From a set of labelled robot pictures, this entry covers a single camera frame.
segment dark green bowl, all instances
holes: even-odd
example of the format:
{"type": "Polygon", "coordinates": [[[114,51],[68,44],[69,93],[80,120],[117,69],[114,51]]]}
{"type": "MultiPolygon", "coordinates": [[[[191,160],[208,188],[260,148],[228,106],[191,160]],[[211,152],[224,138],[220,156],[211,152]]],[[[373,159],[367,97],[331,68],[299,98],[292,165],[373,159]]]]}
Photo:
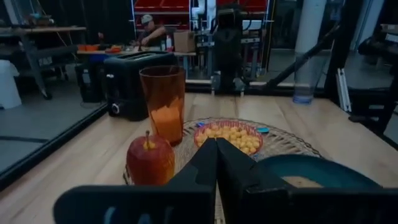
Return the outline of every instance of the dark green bowl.
{"type": "Polygon", "coordinates": [[[258,162],[261,169],[267,169],[279,177],[305,177],[324,187],[379,188],[373,180],[338,163],[313,156],[281,155],[258,162]]]}

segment apple stem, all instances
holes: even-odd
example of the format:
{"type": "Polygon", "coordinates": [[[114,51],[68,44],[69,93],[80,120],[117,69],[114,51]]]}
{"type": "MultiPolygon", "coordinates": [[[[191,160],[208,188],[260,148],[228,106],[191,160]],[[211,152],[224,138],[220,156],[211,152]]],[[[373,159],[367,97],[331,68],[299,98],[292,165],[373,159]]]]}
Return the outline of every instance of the apple stem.
{"type": "Polygon", "coordinates": [[[147,138],[147,148],[149,149],[149,148],[150,148],[150,144],[149,144],[149,131],[147,130],[147,131],[145,132],[145,134],[146,134],[146,138],[147,138]]]}

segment person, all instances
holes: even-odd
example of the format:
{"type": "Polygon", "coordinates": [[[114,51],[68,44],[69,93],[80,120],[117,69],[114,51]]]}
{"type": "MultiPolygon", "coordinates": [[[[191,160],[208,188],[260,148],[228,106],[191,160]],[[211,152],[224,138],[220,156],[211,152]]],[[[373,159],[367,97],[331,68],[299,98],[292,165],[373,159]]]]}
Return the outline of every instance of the person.
{"type": "Polygon", "coordinates": [[[139,35],[136,45],[158,47],[161,45],[162,40],[166,40],[165,36],[173,32],[170,28],[156,26],[153,17],[148,14],[141,17],[141,24],[144,26],[144,32],[139,35]]]}

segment cardboard box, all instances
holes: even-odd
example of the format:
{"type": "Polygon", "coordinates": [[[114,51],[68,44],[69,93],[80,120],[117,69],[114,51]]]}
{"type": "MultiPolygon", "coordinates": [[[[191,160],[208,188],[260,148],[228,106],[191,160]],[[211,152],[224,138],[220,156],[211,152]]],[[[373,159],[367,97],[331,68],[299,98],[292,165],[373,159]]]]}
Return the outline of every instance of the cardboard box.
{"type": "Polygon", "coordinates": [[[195,34],[190,31],[174,33],[174,51],[189,53],[195,51],[195,34]]]}
{"type": "Polygon", "coordinates": [[[381,32],[389,34],[398,34],[398,25],[395,24],[381,24],[381,32]]]}

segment desk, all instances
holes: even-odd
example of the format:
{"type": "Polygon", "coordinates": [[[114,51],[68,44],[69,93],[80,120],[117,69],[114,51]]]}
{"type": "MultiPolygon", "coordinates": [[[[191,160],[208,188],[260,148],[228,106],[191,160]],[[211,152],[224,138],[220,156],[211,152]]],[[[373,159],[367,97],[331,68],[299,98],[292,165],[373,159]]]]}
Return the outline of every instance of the desk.
{"type": "MultiPolygon", "coordinates": [[[[266,123],[296,134],[327,159],[385,187],[398,187],[398,152],[325,99],[296,105],[273,96],[187,93],[185,120],[232,117],[266,123]]],[[[54,201],[87,184],[123,184],[127,149],[150,129],[148,119],[128,122],[104,115],[0,193],[0,223],[52,223],[54,201]]]]}
{"type": "MultiPolygon", "coordinates": [[[[156,48],[143,47],[142,48],[143,52],[150,51],[150,50],[158,50],[159,51],[159,48],[158,47],[156,47],[156,48]]],[[[77,54],[80,54],[80,55],[98,55],[98,54],[100,54],[100,55],[101,54],[106,54],[106,55],[126,55],[126,54],[134,54],[134,53],[138,53],[138,52],[139,52],[138,51],[138,47],[135,47],[133,50],[121,51],[121,52],[117,52],[117,53],[106,53],[104,50],[94,50],[94,51],[82,51],[82,50],[79,50],[77,52],[77,54]]],[[[185,69],[185,78],[187,79],[188,78],[188,71],[190,69],[188,57],[196,56],[196,52],[189,52],[189,53],[173,52],[173,53],[174,53],[175,56],[182,57],[182,59],[183,59],[183,67],[185,69]]]]}
{"type": "MultiPolygon", "coordinates": [[[[86,27],[35,27],[31,29],[0,28],[0,34],[16,35],[21,38],[21,42],[26,52],[30,68],[32,70],[31,75],[35,78],[36,84],[39,86],[39,90],[46,100],[51,99],[52,96],[45,88],[41,71],[48,70],[51,68],[61,67],[64,66],[65,63],[55,64],[55,65],[45,65],[41,67],[39,65],[39,59],[74,53],[77,51],[77,46],[71,45],[71,46],[62,46],[50,49],[37,50],[36,47],[29,40],[29,34],[43,34],[49,32],[71,32],[71,31],[86,31],[86,27]]],[[[84,32],[82,32],[81,41],[83,43],[85,42],[84,32]]]]}

